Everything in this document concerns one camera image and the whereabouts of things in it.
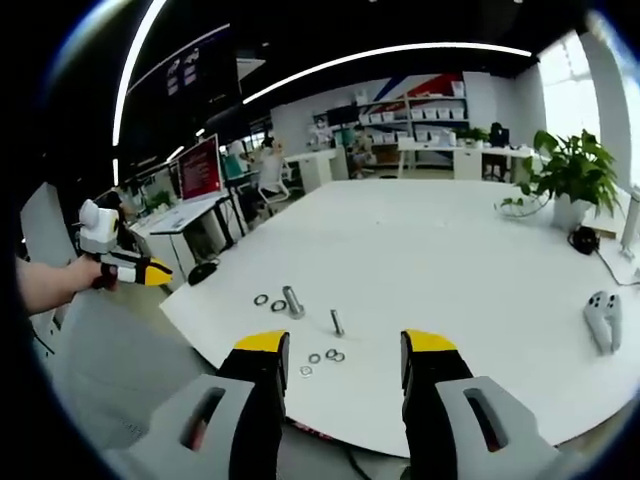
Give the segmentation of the person's left hand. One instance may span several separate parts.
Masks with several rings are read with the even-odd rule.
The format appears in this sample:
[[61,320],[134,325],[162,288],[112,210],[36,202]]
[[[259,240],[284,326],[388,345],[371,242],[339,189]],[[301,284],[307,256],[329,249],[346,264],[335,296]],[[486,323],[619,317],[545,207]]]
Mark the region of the person's left hand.
[[66,291],[70,294],[90,289],[103,276],[103,264],[88,255],[82,255],[63,269]]

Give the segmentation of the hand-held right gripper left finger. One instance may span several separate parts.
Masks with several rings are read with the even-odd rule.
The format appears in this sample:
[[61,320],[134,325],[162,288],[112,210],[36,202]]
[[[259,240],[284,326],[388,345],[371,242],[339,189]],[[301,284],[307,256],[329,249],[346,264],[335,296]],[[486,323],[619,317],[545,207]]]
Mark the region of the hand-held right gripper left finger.
[[161,404],[127,451],[128,478],[276,478],[289,340],[284,330],[245,337],[215,374]]

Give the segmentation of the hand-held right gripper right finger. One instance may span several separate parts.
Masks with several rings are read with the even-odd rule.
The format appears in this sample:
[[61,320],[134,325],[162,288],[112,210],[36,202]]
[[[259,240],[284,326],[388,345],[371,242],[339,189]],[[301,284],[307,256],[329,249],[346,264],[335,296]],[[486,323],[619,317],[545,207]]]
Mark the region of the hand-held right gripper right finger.
[[534,414],[441,335],[402,331],[401,384],[414,479],[539,479],[560,457]]

